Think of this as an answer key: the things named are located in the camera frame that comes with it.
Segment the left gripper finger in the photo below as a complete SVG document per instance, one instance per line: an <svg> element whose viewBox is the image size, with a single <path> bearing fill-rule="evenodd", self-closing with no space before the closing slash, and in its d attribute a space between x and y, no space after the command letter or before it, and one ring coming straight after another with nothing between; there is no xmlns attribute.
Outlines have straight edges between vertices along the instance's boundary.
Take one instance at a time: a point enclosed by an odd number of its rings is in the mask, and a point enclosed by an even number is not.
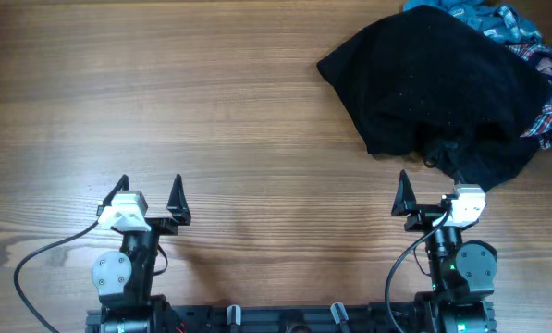
<svg viewBox="0 0 552 333"><path fill-rule="evenodd" d="M191 213L185 197L182 177L179 174L176 174L174 178L166 210L170 212L172 218L175 219L179 225L190 224Z"/></svg>
<svg viewBox="0 0 552 333"><path fill-rule="evenodd" d="M129 176L122 175L115 187L98 203L96 215L100 216L119 191L127 191L129 189Z"/></svg>

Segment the black knit sweater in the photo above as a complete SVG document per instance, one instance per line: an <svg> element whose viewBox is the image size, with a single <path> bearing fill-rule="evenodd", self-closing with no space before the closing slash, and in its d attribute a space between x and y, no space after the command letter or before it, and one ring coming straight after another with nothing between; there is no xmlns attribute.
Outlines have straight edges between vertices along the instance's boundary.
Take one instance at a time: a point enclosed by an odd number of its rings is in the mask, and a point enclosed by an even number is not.
<svg viewBox="0 0 552 333"><path fill-rule="evenodd" d="M371 154L508 150L550 88L507 47L430 6L365 27L317 68Z"/></svg>

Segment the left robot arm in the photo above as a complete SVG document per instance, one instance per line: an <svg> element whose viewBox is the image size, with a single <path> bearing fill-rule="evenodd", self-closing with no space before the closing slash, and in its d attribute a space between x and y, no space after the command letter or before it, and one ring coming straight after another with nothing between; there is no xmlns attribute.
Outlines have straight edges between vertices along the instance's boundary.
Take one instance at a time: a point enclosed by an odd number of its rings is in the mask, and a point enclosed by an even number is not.
<svg viewBox="0 0 552 333"><path fill-rule="evenodd" d="M166 297L153 295L153 278L162 236L178 235L191 222L182 177L176 175L166 205L167 217L148 217L148 204L140 191L129 188L124 175L99 202L97 222L122 236L117 251L99 256L92 266L92 283L101 309L87 313L87 332L184 332L185 325Z"/></svg>

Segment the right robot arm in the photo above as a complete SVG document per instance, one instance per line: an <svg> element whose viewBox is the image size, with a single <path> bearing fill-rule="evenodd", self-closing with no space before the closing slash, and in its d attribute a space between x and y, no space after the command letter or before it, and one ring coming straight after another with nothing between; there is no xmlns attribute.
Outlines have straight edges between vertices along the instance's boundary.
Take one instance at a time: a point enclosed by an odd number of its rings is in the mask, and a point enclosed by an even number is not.
<svg viewBox="0 0 552 333"><path fill-rule="evenodd" d="M390 269L385 285L389 324L396 332L491 333L497 331L494 293L497 250L480 240L462 240L462 232L479 222L486 206L485 192L475 184L457 184L440 203L418 204L407 173L399 173L393 216L406 216L404 229L423 235L410 245ZM425 245L430 291L418 292L406 324L393 314L390 289L393 277L408 254Z"/></svg>

